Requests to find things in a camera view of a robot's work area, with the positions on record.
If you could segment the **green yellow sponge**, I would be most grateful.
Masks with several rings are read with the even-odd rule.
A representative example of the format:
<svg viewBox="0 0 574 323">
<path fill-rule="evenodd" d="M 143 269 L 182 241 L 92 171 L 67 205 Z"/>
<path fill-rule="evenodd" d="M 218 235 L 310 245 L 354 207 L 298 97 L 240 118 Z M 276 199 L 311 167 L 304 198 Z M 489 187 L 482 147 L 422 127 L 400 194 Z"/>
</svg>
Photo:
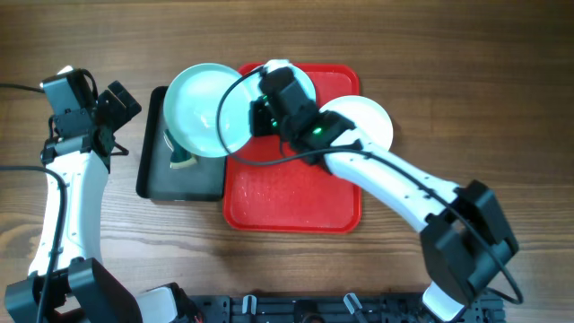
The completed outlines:
<svg viewBox="0 0 574 323">
<path fill-rule="evenodd" d="M 172 169 L 183 169 L 197 164 L 197 158 L 184 149 L 168 129 L 164 131 L 164 140 L 171 150 L 170 167 Z"/>
</svg>

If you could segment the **white round plate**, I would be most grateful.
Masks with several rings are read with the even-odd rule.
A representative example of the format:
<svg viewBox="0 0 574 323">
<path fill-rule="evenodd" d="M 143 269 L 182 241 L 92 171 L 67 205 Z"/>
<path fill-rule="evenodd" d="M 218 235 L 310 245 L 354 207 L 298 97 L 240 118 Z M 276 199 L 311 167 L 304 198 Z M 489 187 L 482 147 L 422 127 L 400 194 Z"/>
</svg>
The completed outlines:
<svg viewBox="0 0 574 323">
<path fill-rule="evenodd" d="M 345 117 L 376 145 L 386 151 L 390 150 L 394 137 L 391 117 L 374 100 L 358 95 L 346 95 L 330 100 L 319 111 L 333 111 Z"/>
</svg>

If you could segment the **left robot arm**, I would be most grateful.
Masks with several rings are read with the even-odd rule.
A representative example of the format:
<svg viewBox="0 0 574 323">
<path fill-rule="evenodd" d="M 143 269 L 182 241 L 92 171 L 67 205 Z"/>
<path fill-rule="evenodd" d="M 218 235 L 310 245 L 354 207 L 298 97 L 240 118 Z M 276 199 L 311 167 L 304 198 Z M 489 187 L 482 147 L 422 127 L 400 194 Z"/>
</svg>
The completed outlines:
<svg viewBox="0 0 574 323">
<path fill-rule="evenodd" d="M 52 109 L 37 170 L 48 199 L 41 241 L 25 280 L 10 284 L 5 307 L 16 322 L 173 322 L 174 292 L 135 297 L 102 264 L 100 212 L 114 133 L 140 112 L 118 82 L 98 92 L 76 70 L 44 80 Z"/>
</svg>

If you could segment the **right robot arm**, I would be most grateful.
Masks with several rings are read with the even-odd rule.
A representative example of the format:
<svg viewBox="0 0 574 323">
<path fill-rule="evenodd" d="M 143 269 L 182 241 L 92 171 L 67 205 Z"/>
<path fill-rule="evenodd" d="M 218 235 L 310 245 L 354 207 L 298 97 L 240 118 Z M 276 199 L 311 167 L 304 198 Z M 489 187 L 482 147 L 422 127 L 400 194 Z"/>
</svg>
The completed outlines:
<svg viewBox="0 0 574 323">
<path fill-rule="evenodd" d="M 261 91 L 255 104 L 295 159 L 369 192 L 419 234 L 431 279 L 422 307 L 434 319 L 459 318 L 498 274 L 517 288 L 506 268 L 517 239 L 490 188 L 478 180 L 461 187 L 391 153 L 392 123 L 374 100 L 346 95 L 318 107 L 290 63 L 270 61 L 252 72 Z"/>
</svg>

